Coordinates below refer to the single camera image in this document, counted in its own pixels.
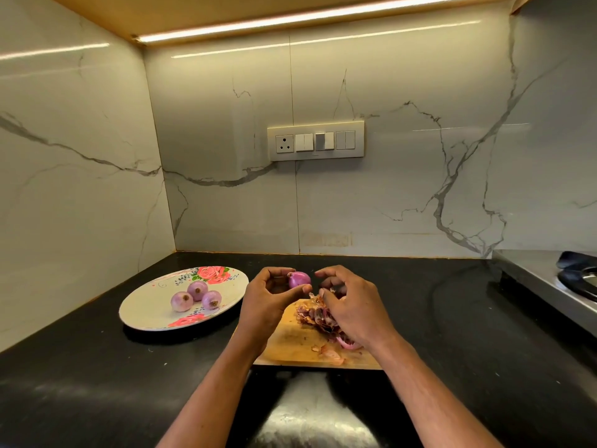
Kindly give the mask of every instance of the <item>white marble wall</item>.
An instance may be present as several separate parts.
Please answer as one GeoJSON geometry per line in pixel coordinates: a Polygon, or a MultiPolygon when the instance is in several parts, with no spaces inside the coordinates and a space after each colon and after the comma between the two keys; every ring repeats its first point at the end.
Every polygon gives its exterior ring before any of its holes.
{"type": "Polygon", "coordinates": [[[509,8],[148,52],[177,248],[597,250],[597,0],[509,8]],[[267,127],[333,119],[364,158],[269,164],[267,127]]]}
{"type": "Polygon", "coordinates": [[[0,151],[0,351],[174,250],[141,53],[50,0],[0,0],[0,151]]]}

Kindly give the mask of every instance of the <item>small onion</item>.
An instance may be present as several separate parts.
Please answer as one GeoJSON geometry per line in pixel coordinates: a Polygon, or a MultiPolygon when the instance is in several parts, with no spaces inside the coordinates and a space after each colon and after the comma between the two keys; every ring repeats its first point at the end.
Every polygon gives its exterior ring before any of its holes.
{"type": "Polygon", "coordinates": [[[353,344],[348,344],[346,341],[344,341],[341,337],[336,337],[336,341],[338,341],[340,343],[340,346],[344,347],[345,349],[350,349],[351,351],[353,351],[354,349],[360,349],[362,346],[357,343],[354,342],[353,344]]]}
{"type": "Polygon", "coordinates": [[[309,275],[307,275],[304,272],[290,272],[288,274],[288,285],[291,288],[301,286],[302,284],[311,284],[311,279],[309,278],[309,275]]]}
{"type": "Polygon", "coordinates": [[[201,304],[205,309],[215,309],[220,306],[222,296],[218,291],[207,291],[201,299],[201,304]]]}
{"type": "Polygon", "coordinates": [[[193,306],[193,296],[188,292],[177,292],[170,299],[170,305],[174,311],[188,311],[193,306]]]}
{"type": "Polygon", "coordinates": [[[201,301],[207,291],[207,283],[201,280],[193,281],[187,288],[187,292],[193,296],[194,301],[201,301]]]}

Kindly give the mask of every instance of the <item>power socket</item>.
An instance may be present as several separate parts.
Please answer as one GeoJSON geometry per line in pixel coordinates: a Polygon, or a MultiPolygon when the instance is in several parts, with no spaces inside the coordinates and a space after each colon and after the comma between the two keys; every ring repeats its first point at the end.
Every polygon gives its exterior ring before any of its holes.
{"type": "Polygon", "coordinates": [[[277,135],[276,152],[278,154],[294,152],[294,135],[277,135]]]}

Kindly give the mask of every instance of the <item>white plate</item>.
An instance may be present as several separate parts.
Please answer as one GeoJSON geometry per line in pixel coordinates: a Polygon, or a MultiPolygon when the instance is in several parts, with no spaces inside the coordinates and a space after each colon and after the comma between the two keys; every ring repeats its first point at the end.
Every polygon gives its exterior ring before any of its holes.
{"type": "Polygon", "coordinates": [[[222,314],[243,298],[249,284],[247,276],[236,269],[224,266],[194,267],[185,271],[169,273],[135,289],[120,305],[121,321],[137,330],[175,330],[204,322],[222,314]],[[205,309],[200,301],[184,312],[176,312],[170,299],[196,280],[203,280],[210,291],[222,295],[220,306],[205,309]]]}

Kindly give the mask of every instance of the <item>right hand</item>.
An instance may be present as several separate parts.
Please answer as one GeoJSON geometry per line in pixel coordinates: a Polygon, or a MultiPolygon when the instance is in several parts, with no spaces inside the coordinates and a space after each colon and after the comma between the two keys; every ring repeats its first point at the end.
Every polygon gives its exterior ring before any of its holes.
{"type": "Polygon", "coordinates": [[[315,275],[325,277],[319,295],[351,339],[371,350],[397,334],[373,283],[343,266],[326,267],[315,275]]]}

